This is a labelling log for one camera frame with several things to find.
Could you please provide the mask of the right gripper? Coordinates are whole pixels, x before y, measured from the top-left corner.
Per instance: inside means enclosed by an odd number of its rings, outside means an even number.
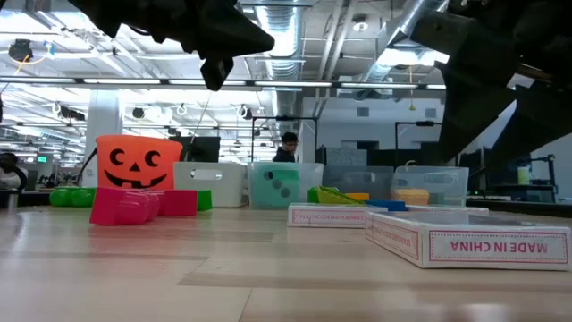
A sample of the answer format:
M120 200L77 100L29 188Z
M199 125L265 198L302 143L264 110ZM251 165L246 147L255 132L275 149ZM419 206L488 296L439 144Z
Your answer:
M449 0L410 38L449 56L438 64L446 97L438 148L465 149L516 98L487 165L505 165L572 133L572 0ZM508 87L514 74L535 81Z

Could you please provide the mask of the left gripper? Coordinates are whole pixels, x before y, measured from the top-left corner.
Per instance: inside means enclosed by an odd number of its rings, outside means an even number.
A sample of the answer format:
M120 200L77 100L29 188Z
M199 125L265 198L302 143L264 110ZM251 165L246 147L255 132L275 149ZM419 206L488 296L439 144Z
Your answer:
M150 36L156 43L178 41L185 52L198 49L207 57L231 58L273 49L274 38L239 11L234 0L68 0L100 30L115 38L122 25Z

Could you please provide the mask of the yellow toy brick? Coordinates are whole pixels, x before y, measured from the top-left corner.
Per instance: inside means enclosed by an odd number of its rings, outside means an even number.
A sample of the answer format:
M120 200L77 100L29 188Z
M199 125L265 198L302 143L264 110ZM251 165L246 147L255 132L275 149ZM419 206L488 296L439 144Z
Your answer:
M394 189L391 191L393 200L403 201L406 205L428 206L430 194L425 189Z

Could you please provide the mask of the blue toy brick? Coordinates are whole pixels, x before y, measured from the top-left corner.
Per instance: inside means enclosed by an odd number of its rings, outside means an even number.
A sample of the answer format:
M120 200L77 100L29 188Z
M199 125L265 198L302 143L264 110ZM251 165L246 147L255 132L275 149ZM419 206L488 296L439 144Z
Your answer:
M365 203L372 207L386 208L390 212L402 212L408 210L406 203L400 200L376 199L366 200Z

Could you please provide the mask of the teal foam die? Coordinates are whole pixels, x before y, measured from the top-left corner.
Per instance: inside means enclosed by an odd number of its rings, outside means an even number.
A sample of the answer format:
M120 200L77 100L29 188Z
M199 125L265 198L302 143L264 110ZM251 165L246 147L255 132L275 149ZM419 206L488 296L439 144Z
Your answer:
M287 208L299 200L299 171L263 169L251 181L251 204L255 208Z

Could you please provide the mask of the large red stud block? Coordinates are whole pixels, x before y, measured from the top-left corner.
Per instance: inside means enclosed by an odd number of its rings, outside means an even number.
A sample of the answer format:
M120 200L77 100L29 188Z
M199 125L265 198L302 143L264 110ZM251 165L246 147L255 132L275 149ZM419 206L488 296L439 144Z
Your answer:
M190 190L152 191L159 200L159 216L195 216L198 212L198 192Z

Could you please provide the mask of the pink white card pack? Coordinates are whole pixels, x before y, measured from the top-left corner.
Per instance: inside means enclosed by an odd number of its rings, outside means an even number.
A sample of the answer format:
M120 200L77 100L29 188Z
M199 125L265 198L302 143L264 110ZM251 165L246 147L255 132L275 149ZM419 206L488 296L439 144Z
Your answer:
M293 203L288 207L288 227L363 229L369 212L387 213L387 208L359 205Z

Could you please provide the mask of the long ceiling light bar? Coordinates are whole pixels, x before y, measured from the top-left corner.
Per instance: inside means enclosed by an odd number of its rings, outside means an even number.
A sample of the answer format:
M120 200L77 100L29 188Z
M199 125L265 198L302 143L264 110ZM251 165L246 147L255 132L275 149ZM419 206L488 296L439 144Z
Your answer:
M60 78L60 77L19 77L0 76L1 83L42 84L42 85L116 85L116 86L183 86L205 88L204 80L195 79L127 79L127 78ZM395 83L395 82L346 82L346 81L302 81L302 80L226 80L223 88L310 88L310 89L412 89L445 90L443 84Z

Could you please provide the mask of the person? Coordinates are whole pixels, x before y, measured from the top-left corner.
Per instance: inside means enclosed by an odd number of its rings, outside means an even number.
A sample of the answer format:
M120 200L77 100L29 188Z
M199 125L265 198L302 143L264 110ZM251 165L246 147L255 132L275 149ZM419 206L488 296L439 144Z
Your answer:
M278 147L273 158L274 162L295 163L295 152L298 146L298 136L293 132L285 132L282 135L282 144Z
M21 168L18 161L13 153L0 153L0 190L18 190L26 186L28 171Z

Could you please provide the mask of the white pillar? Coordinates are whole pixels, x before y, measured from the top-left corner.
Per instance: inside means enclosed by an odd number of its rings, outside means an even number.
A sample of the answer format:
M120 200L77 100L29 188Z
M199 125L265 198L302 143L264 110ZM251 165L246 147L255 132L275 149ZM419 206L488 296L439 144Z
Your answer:
M88 104L85 158L96 147L95 139L106 134L121 134L124 107L118 89L92 89Z

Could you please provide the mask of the white plastic bin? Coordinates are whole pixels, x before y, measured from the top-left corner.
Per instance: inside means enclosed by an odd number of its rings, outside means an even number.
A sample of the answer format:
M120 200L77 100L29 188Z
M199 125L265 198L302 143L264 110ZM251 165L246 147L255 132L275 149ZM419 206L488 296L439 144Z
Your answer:
M247 203L244 165L177 162L173 164L173 174L176 190L211 191L215 208L240 208Z

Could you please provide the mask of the orange pumpkin bucket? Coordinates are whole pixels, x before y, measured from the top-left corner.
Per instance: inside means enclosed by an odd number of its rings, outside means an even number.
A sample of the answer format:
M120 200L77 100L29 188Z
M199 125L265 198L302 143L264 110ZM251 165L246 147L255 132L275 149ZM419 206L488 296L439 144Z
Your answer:
M173 140L124 134L102 135L97 147L97 184L117 189L174 188L173 165L183 146Z

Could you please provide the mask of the dark grey plastic bin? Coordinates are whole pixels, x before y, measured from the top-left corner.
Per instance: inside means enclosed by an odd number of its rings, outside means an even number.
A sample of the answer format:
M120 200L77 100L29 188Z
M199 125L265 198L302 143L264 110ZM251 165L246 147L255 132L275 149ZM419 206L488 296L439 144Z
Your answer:
M368 193L370 199L390 199L393 174L390 166L326 165L323 186L343 193Z

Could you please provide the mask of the lime green toy brick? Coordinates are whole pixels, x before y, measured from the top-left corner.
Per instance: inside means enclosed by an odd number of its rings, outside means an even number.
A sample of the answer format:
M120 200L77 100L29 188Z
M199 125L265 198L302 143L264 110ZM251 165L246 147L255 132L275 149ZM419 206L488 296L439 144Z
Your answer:
M319 186L316 189L318 202L331 205L363 205L364 202L351 198L336 189Z

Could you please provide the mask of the silver ventilation duct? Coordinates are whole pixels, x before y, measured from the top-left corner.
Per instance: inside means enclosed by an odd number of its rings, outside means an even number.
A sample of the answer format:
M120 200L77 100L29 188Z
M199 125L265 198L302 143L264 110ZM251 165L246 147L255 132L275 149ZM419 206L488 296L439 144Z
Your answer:
M412 58L418 58L415 49L395 49L402 40L410 40L417 22L428 13L443 12L449 0L407 0L401 15L385 22L378 34L378 55L360 77L362 82L381 82L397 65L413 65Z
M274 38L267 54L267 75L272 81L298 81L301 77L302 9L283 4L285 0L267 0L269 5L256 8L261 28Z

